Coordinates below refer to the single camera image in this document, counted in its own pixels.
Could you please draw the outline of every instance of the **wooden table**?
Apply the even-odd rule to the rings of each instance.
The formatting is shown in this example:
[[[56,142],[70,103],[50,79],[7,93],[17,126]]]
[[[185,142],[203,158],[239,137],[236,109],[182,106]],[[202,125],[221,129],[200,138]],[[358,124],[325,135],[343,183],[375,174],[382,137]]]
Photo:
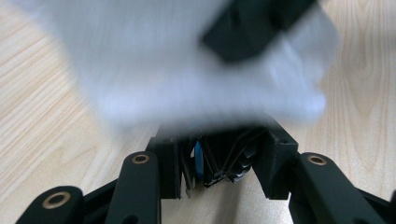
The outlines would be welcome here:
[[[300,151],[332,158],[359,188],[384,199],[396,189],[396,2],[323,3],[342,46],[322,82],[328,109],[313,125],[286,130]],[[0,2],[0,223],[12,223],[41,192],[84,193],[118,176],[156,129],[128,140],[109,134],[74,89],[58,44]],[[163,223],[291,223],[288,203],[267,201],[250,172],[232,185],[163,201]]]

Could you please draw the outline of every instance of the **black mechanical frame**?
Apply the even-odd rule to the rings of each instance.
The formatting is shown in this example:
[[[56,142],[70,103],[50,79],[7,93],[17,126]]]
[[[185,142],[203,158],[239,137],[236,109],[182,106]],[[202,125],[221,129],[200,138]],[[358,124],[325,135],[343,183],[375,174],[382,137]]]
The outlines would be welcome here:
[[[387,202],[356,189],[331,159],[299,154],[275,122],[183,138],[162,137],[160,129],[146,151],[124,160],[119,179],[85,196],[75,187],[50,189],[17,223],[161,223],[161,199],[180,198],[181,176],[188,195],[194,187],[197,143],[207,188],[224,178],[235,182],[252,168],[268,199],[290,196],[294,223],[396,223],[396,193]]]

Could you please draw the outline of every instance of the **blurred white fabric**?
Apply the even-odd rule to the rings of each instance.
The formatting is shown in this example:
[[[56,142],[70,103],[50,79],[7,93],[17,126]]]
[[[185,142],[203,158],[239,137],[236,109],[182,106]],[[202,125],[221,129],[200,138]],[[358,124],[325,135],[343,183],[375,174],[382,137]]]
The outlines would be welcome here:
[[[80,90],[118,127],[317,120],[338,37],[314,6],[259,57],[225,66],[199,39],[226,0],[11,0],[64,43]]]

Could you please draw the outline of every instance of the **white cloth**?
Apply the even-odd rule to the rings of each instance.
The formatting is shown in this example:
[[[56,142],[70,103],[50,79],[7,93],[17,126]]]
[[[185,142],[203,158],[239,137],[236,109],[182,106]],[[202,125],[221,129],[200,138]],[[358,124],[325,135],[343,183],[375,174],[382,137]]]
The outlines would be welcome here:
[[[338,38],[312,7],[259,57],[225,66],[199,39],[227,0],[11,0],[61,39],[81,91],[111,124],[317,120]]]

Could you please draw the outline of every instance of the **metal screw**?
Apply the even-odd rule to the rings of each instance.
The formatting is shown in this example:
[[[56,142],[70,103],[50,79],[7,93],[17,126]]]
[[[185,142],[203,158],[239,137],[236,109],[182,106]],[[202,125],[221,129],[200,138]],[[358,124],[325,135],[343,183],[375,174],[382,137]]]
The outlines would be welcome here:
[[[146,163],[149,160],[148,155],[137,155],[132,158],[132,162],[135,164]]]
[[[55,197],[62,197],[62,199],[59,202],[54,203],[51,200],[54,199]],[[46,200],[44,200],[43,207],[46,209],[57,208],[67,203],[67,201],[69,201],[70,198],[71,195],[67,191],[56,192],[51,194],[48,198],[46,198]]]
[[[316,165],[326,165],[326,160],[319,156],[308,156],[308,160]]]

